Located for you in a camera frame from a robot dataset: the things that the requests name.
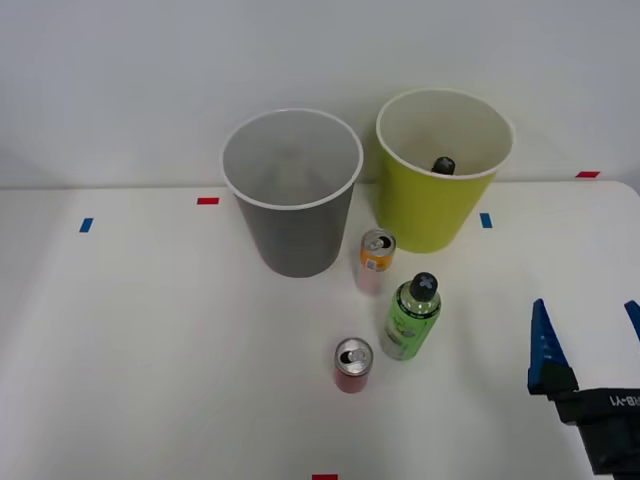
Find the pink can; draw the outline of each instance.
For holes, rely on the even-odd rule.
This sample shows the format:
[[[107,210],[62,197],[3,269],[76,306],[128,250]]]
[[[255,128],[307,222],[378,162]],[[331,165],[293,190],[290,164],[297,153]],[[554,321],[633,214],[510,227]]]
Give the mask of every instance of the pink can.
[[[367,384],[373,350],[361,338],[347,338],[336,347],[335,364],[338,388],[345,393],[358,393]]]

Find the dark bottle in bin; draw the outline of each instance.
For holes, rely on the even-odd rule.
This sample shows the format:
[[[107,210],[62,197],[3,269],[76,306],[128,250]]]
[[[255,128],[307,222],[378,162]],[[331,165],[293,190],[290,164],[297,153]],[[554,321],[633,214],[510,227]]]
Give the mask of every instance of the dark bottle in bin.
[[[449,157],[440,157],[436,160],[436,163],[433,164],[433,168],[431,171],[433,173],[440,173],[442,175],[453,175],[453,172],[456,169],[456,162],[451,160]]]

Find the white wall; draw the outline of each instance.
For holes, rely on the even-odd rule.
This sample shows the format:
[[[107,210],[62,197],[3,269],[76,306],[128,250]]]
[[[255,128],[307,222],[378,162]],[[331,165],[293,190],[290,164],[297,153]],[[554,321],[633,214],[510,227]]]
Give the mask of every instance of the white wall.
[[[639,25],[637,0],[2,0],[0,186],[219,184],[250,115],[320,108],[368,138],[434,85],[512,118],[503,178],[640,187]]]

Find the black bottle cap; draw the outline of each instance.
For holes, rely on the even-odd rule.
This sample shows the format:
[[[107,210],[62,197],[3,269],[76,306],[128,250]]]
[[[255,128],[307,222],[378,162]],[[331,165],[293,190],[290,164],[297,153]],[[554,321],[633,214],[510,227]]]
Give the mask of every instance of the black bottle cap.
[[[438,280],[427,272],[416,275],[409,285],[409,293],[419,302],[429,302],[438,291]]]
[[[434,173],[441,173],[442,175],[453,175],[453,171],[455,169],[456,162],[451,160],[449,157],[440,157],[436,160],[436,163],[433,164],[431,171]]]

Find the can top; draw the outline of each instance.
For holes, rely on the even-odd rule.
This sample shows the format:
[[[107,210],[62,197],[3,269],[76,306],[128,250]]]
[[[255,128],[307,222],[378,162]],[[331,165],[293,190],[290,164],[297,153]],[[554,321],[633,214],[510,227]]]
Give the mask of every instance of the can top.
[[[361,338],[347,338],[336,348],[336,368],[345,375],[360,377],[371,370],[373,350]]]
[[[374,257],[393,255],[396,250],[396,237],[389,230],[383,228],[369,230],[362,237],[362,247]]]

